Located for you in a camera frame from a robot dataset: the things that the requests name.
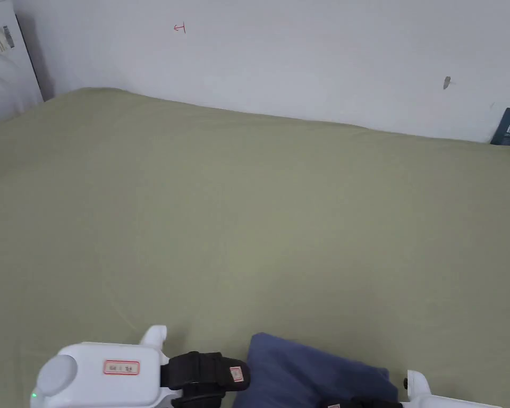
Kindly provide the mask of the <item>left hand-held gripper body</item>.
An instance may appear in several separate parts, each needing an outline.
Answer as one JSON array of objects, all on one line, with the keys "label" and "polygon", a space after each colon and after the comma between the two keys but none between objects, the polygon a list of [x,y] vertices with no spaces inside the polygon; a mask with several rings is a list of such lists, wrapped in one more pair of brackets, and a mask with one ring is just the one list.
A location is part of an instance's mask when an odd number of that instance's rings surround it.
[{"label": "left hand-held gripper body", "polygon": [[181,391],[161,385],[165,325],[139,344],[82,342],[67,346],[39,370],[31,407],[172,407]]}]

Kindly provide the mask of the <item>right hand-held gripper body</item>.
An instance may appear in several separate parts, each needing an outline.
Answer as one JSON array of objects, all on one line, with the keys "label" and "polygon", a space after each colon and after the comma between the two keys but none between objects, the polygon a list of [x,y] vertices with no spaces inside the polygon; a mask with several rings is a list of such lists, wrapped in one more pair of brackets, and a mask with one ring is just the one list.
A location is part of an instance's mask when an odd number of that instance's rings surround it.
[{"label": "right hand-held gripper body", "polygon": [[403,386],[407,391],[407,402],[402,402],[403,407],[442,407],[442,408],[482,408],[482,407],[498,407],[483,403],[465,401],[462,399],[454,399],[447,396],[434,395],[429,387],[426,377],[414,370],[408,370],[407,376],[404,378]]}]

